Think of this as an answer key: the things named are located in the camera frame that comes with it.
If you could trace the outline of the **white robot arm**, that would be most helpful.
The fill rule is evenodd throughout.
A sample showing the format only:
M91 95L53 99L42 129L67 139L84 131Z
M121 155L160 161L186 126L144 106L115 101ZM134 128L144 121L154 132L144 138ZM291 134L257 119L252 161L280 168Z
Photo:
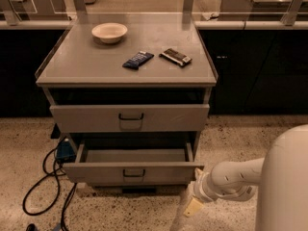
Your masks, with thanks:
M279 135L260 159L196 172L170 231L308 231L308 125Z

